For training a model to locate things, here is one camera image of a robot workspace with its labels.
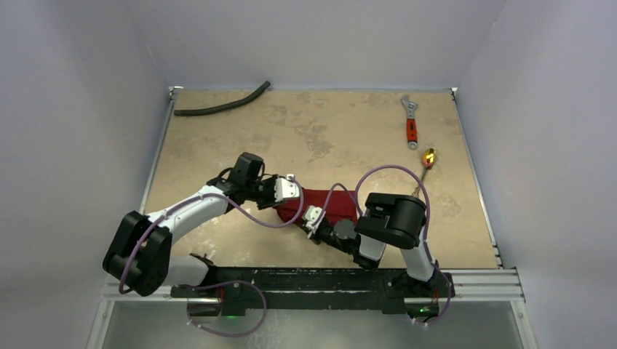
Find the dark red cloth napkin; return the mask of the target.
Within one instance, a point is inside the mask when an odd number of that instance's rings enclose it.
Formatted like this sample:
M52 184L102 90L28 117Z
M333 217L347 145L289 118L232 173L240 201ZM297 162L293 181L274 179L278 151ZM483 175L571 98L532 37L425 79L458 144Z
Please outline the dark red cloth napkin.
M303 214L308 206L321 206L326 201L327 194L328 190L303 188L303 213L295 220L295 224L302 227L304 224ZM298 211L299 202L299 199L289 200L274 208L282 222L287 222L295 216ZM336 224L341 220L351 220L353 223L357 223L355 203L347 192L344 190L333 191L326 208L325 218L331 224Z

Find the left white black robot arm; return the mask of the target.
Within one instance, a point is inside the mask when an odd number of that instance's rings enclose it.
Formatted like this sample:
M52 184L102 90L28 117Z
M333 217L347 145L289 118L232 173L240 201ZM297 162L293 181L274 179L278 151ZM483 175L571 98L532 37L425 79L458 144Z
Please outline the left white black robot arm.
M161 286L188 286L198 297L209 297L217 278L206 257L173 257L173 245L200 225L247 201L259 209L276 207L300 197L293 175L266 177L264 160L242 153L233 167L188 198L159 211L126 214L103 258L103 270L119 281L119 293L149 296Z

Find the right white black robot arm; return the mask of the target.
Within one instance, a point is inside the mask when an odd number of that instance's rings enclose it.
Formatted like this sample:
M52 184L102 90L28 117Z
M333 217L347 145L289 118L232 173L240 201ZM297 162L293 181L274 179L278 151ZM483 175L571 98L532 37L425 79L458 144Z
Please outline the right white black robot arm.
M426 226L426 205L415 196L370 193L367 211L356 222L327 221L321 207L308 206L302 216L307 237L352 256L362 268L377 268L386 247L398 248L406 264L410 290L425 296L437 286L436 267L421 238Z

